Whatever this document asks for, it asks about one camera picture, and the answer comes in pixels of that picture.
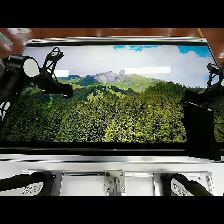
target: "sky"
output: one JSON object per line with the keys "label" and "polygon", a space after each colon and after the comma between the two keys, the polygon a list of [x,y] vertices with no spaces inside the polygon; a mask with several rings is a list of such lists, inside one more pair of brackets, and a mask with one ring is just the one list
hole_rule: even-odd
{"label": "sky", "polygon": [[[107,45],[60,46],[64,57],[56,70],[69,70],[73,75],[95,75],[101,72],[118,73],[126,68],[169,67],[171,73],[142,74],[185,86],[206,87],[207,64],[214,59],[207,46],[176,45]],[[34,57],[39,66],[53,47],[27,47],[23,55]]]}

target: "screen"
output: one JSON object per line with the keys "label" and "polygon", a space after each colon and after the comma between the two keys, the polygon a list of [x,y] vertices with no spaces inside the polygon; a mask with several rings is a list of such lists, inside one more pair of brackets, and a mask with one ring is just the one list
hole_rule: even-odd
{"label": "screen", "polygon": [[[40,67],[54,47],[26,47]],[[38,142],[184,143],[180,100],[186,89],[207,86],[208,46],[60,46],[59,82],[74,96],[24,89],[4,120],[2,140]],[[215,114],[215,137],[224,141],[224,103]]]}

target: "black frame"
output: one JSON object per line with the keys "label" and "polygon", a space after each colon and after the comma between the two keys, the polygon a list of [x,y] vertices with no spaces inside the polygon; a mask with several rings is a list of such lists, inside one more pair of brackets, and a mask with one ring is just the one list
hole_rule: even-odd
{"label": "black frame", "polygon": [[[71,42],[65,39],[46,42],[32,40],[26,47],[45,46],[83,46],[83,45],[184,45],[184,46],[207,46],[217,64],[217,61],[207,42],[200,41],[126,41],[126,38],[114,41],[111,37],[108,40],[80,39],[78,42]],[[187,156],[187,143],[106,143],[106,142],[0,142],[0,154],[27,154],[27,155],[88,155],[88,156]],[[224,142],[218,143],[221,155],[224,155]]]}

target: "hand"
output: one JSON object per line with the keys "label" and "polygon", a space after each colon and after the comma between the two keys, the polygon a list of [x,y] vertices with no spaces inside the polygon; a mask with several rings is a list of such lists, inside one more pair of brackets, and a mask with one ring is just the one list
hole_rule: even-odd
{"label": "hand", "polygon": [[0,28],[0,32],[3,33],[12,43],[0,42],[0,59],[6,58],[11,54],[21,54],[24,48],[24,41],[18,34],[13,34],[8,28]]}

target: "metal latch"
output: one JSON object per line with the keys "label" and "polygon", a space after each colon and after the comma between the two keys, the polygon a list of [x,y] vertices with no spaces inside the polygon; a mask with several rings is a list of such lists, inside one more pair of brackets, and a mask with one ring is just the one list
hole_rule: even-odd
{"label": "metal latch", "polygon": [[124,171],[105,171],[104,186],[107,196],[125,196],[126,189]]}

